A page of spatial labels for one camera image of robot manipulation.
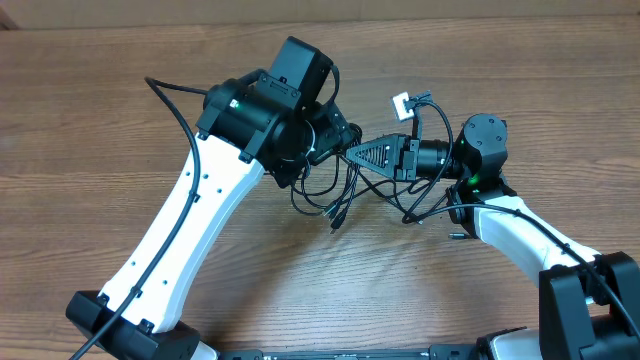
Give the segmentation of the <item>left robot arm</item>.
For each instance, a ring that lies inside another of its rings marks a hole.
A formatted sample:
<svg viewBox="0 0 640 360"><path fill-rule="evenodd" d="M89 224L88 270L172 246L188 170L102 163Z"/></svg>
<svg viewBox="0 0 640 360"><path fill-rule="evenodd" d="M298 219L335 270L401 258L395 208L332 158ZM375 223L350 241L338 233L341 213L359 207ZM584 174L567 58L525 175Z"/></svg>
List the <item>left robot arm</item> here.
<svg viewBox="0 0 640 360"><path fill-rule="evenodd" d="M175 186L139 245L98 291L79 291L66 315L118 359L215 359L218 352L182 319L193 281L218 235L265 175L288 187L346 150L355 132L333 100L318 101L334 62L285 40L269 69L204 91L190 151Z"/></svg>

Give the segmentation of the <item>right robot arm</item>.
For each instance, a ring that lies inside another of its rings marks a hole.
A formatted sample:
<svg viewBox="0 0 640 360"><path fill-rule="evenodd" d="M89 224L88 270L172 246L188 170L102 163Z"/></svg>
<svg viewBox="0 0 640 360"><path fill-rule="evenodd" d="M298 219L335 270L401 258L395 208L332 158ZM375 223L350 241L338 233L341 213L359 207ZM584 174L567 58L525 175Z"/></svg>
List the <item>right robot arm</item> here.
<svg viewBox="0 0 640 360"><path fill-rule="evenodd" d="M455 349L456 359L636 359L639 266L624 252L601 254L531 211L507 183L507 125L476 114L454 141L392 134L349 149L348 160L395 181L454 180L451 221L503 253L534 283L539 327L503 330Z"/></svg>

